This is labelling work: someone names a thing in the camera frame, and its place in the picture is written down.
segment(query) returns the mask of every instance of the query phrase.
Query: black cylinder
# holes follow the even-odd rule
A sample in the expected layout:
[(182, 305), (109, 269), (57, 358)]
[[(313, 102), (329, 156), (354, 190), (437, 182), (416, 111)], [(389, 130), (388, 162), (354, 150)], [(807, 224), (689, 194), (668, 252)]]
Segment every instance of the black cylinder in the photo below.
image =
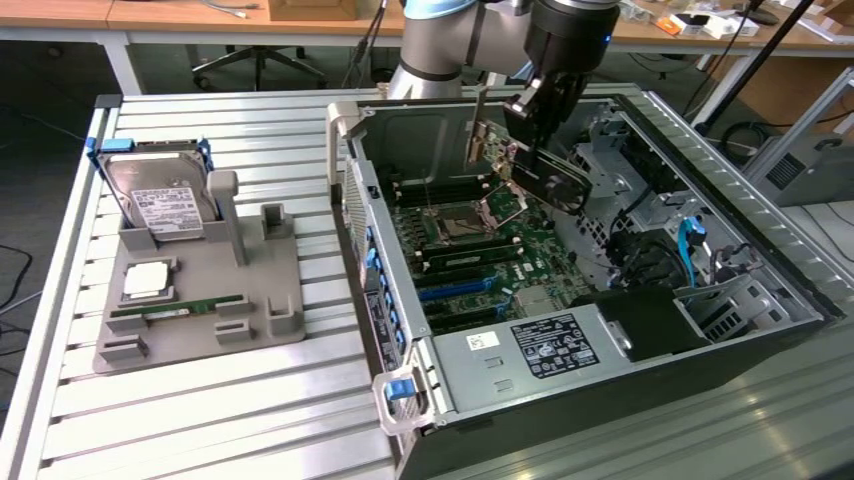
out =
[(540, 76), (584, 74), (602, 63), (620, 7), (584, 9), (556, 0), (536, 0), (525, 52)]

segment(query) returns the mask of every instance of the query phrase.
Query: white box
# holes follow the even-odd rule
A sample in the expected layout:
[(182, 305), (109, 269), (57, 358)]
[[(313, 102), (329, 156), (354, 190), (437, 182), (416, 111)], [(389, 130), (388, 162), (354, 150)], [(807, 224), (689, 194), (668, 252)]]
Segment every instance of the white box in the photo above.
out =
[[(704, 27), (707, 32), (713, 38), (721, 40), (723, 38), (731, 38), (739, 26), (743, 24), (743, 17), (735, 13), (717, 12), (709, 14), (709, 23)], [(760, 32), (760, 25), (757, 25), (751, 19), (745, 19), (745, 26), (739, 33), (740, 37), (753, 37)]]

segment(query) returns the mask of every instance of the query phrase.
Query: slotted aluminum surface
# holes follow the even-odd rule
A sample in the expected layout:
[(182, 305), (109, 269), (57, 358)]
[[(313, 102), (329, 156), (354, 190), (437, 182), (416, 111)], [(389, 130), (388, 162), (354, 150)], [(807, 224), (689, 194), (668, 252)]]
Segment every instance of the slotted aluminum surface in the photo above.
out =
[[(672, 141), (693, 148), (636, 87), (592, 90), (646, 101), (642, 110)], [(119, 228), (115, 201), (95, 178), (79, 212), (85, 242), (69, 252), (77, 251), (66, 279), (73, 295), (51, 352), (59, 362), (43, 372), (34, 417), (13, 419), (30, 429), (14, 445), (25, 451), (22, 478), (394, 478), (325, 184), (325, 107), (360, 98), (374, 92), (126, 98), (109, 135), (206, 136), (217, 167), (238, 172), (239, 213), (281, 201), (298, 216), (310, 336), (293, 345), (95, 375), (93, 345)], [(721, 389), (445, 478), (779, 479), (827, 472), (854, 451), (852, 345), (854, 328), (841, 323)], [(3, 450), (0, 461), (10, 459)]]

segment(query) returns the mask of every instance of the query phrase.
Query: power supply label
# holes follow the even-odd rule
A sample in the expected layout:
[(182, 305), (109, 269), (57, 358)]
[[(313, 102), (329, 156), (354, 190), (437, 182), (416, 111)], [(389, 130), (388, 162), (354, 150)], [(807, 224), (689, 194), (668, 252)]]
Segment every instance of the power supply label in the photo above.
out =
[(573, 314), (512, 327), (537, 378), (549, 378), (600, 363)]
[(134, 190), (134, 201), (146, 226), (153, 233), (185, 232), (202, 229), (199, 207), (193, 188)]

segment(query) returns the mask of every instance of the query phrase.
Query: green circuit board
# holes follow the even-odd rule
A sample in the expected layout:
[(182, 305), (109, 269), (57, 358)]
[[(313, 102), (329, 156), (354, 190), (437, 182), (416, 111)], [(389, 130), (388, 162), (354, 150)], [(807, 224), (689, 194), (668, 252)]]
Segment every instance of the green circuit board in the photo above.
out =
[[(538, 200), (497, 176), (432, 189), (412, 201), (408, 193), (421, 195), (418, 188), (402, 191), (390, 207), (437, 334), (562, 310), (593, 291)], [(462, 199), (462, 192), (478, 198)], [(457, 288), (480, 291), (458, 294)]]

